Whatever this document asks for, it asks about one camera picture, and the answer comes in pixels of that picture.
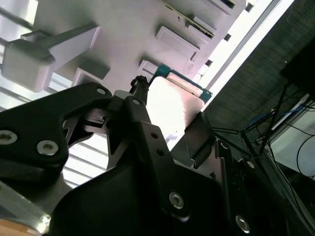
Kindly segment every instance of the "metal frame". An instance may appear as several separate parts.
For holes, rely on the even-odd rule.
[[[201,84],[213,93],[213,97],[204,106],[203,110],[205,110],[212,102],[220,90],[233,76],[235,71],[255,49],[258,43],[265,37],[293,1],[294,0],[272,0],[252,28],[248,31],[246,36],[233,50],[225,63],[220,67],[219,71],[211,78],[206,77],[207,73],[204,75],[205,78],[201,77]]]
[[[60,101],[66,101],[63,108],[53,109]],[[103,110],[103,118],[93,120],[90,114],[94,110]],[[16,120],[19,114],[24,114],[23,123]],[[185,130],[189,155],[195,161],[193,171],[174,163],[173,154],[161,130],[151,124],[143,101],[133,95],[112,97],[109,90],[97,83],[75,86],[2,112],[0,123],[18,135],[9,144],[0,142],[0,176],[16,180],[12,186],[23,186],[21,193],[31,196],[35,203],[39,201],[37,191],[40,196],[56,193],[58,198],[61,196],[54,187],[43,186],[54,186],[70,146],[91,137],[93,130],[108,136],[110,169],[63,197],[53,211],[50,236],[70,232],[99,235],[104,232],[104,222],[110,235],[138,233],[139,229],[142,233],[152,229],[160,232],[167,225],[182,235],[202,232],[200,224],[207,224],[209,232],[217,232],[216,226],[224,225],[220,233],[229,235],[249,232],[259,235],[261,227],[270,224],[275,232],[286,235],[288,219],[295,224],[303,221],[301,230],[307,234],[302,235],[311,235],[314,228],[313,221],[305,216],[307,212],[297,214],[293,203],[285,201],[279,189],[272,187],[266,171],[259,165],[260,158],[254,158],[251,165],[245,160],[234,160],[230,147],[216,139],[203,113]],[[33,148],[42,140],[51,140],[58,151],[51,155]],[[254,181],[254,190],[243,178]],[[35,188],[31,194],[26,189],[28,184]],[[250,205],[256,203],[257,196],[263,197],[261,204],[266,207],[256,213]],[[275,207],[277,211],[270,218],[253,216],[268,215],[265,211]],[[284,214],[288,209],[291,214]]]
[[[304,100],[304,99],[301,99],[301,101],[305,102],[307,106],[312,106],[314,105],[315,103],[312,102],[312,101],[307,101],[307,100]],[[279,122],[286,122],[286,123],[289,123],[291,125],[294,125],[296,123],[296,121],[299,120],[300,117],[302,117],[305,112],[307,111],[304,111],[304,112],[300,112],[300,113],[296,113],[294,114],[293,116],[285,116],[284,118],[282,118]],[[276,140],[279,136],[281,136],[286,130],[288,130],[290,128],[290,125],[282,125],[281,127],[278,128],[278,123],[273,127],[273,129],[276,129],[275,132],[273,132],[272,136],[270,137],[270,143],[272,144],[272,142],[274,140]]]
[[[29,22],[27,22],[26,20],[18,17],[18,16],[15,16],[13,15],[12,13],[6,11],[5,9],[1,8],[0,7],[0,15],[2,15],[3,17],[7,18],[8,20],[20,25],[20,26],[23,26],[24,28],[26,29],[29,29],[29,30],[33,30],[33,25]]]
[[[233,129],[224,129],[224,128],[214,128],[214,130],[216,131],[216,136],[222,140],[224,140],[226,143],[228,143],[229,145],[231,145],[232,147],[234,147],[235,149],[237,149],[238,151],[240,151],[241,153],[245,154],[246,156],[249,157],[255,157],[255,156],[259,156],[264,152],[264,148],[266,146],[266,144],[268,143],[268,140],[271,136],[271,134],[274,132],[272,130],[273,126],[275,125],[275,121],[276,118],[279,114],[279,110],[281,107],[281,104],[283,102],[285,93],[287,88],[290,86],[290,83],[287,83],[285,85],[285,87],[283,88],[283,91],[281,93],[280,99],[278,101],[278,104],[276,106],[276,109],[274,111],[272,111],[270,114],[268,114],[267,116],[259,119],[258,121],[254,122],[253,124],[251,124],[250,126],[248,126],[247,128],[245,128],[244,130],[233,130]],[[262,145],[259,149],[258,152],[255,151],[255,149],[253,148],[250,140],[247,137],[247,132],[253,130],[254,128],[256,128],[258,125],[264,123],[266,120],[268,120],[269,118],[271,119],[271,122],[267,128],[266,134],[262,139]],[[241,135],[241,139],[244,140],[245,144],[247,145],[247,149],[249,150],[249,153],[243,149],[241,149],[239,146],[235,145],[234,143],[230,142],[228,139],[224,138],[222,135],[218,134],[218,133],[228,133],[228,134],[235,134],[235,135]]]

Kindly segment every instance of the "teal clip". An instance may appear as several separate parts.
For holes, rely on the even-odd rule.
[[[206,90],[205,88],[203,88],[199,84],[196,84],[194,81],[188,79],[187,77],[183,76],[182,74],[178,73],[177,71],[172,70],[170,67],[168,67],[167,65],[164,65],[164,64],[161,64],[157,68],[156,72],[154,73],[154,75],[153,75],[153,77],[152,77],[152,79],[150,81],[150,84],[152,83],[152,81],[154,80],[155,77],[162,76],[162,77],[166,78],[169,73],[174,73],[175,75],[179,76],[183,80],[186,80],[188,83],[190,83],[190,84],[194,85],[195,87],[201,89],[202,90],[202,94],[200,96],[200,99],[202,101],[204,101],[204,103],[207,103],[210,100],[210,98],[212,97],[212,93],[210,93],[208,90]]]

